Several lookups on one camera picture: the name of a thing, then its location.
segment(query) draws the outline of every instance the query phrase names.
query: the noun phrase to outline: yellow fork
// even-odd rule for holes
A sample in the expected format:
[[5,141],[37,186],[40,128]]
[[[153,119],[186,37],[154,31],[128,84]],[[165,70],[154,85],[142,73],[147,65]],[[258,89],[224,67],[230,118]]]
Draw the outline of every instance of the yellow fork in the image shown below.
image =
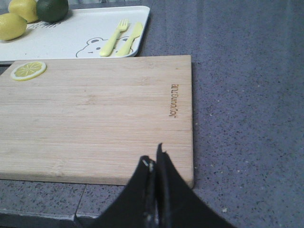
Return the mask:
[[114,48],[114,45],[116,43],[116,40],[119,38],[120,33],[124,32],[128,29],[129,20],[128,19],[122,19],[115,32],[111,36],[111,38],[106,42],[106,44],[102,47],[102,49],[99,52],[99,55],[101,57],[109,56]]

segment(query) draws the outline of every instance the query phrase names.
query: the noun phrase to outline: black plastic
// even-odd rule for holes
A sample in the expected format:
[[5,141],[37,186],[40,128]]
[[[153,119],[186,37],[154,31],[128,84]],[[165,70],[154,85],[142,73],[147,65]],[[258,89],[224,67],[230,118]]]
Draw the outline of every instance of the black plastic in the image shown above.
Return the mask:
[[162,145],[157,150],[157,202],[160,228],[235,228],[208,208],[174,168]]
[[155,228],[155,162],[148,156],[138,166],[123,192],[90,228]]

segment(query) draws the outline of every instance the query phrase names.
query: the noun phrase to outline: plastic knife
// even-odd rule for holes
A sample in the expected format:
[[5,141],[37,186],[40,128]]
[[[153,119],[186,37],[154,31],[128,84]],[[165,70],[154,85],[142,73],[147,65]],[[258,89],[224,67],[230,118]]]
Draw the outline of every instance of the plastic knife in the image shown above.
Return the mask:
[[129,36],[125,44],[122,46],[122,48],[119,49],[119,51],[116,53],[116,56],[121,57],[129,54],[134,40],[142,34],[142,29],[143,25],[140,22],[136,22],[131,35]]

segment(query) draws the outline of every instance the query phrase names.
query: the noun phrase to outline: gray countertop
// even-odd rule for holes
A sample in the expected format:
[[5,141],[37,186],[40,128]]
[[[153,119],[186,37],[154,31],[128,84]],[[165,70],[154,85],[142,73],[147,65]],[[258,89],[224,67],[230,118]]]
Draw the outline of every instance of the gray countertop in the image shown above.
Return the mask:
[[[151,8],[139,56],[192,56],[193,191],[239,228],[304,227],[304,1],[72,7],[128,5]],[[0,180],[0,226],[86,226],[122,189]]]

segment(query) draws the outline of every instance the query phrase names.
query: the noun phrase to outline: lime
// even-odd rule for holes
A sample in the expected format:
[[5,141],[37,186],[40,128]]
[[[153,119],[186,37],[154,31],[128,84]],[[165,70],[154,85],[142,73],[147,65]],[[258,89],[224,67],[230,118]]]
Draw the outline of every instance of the lime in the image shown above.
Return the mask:
[[10,40],[21,36],[27,29],[27,21],[15,13],[0,15],[0,39]]
[[62,20],[68,12],[67,0],[38,0],[38,18],[46,22],[58,22]]
[[38,20],[35,0],[12,0],[9,4],[9,12],[16,13],[27,20],[28,23]]
[[44,62],[29,62],[15,68],[10,76],[16,81],[26,81],[41,75],[46,69]]

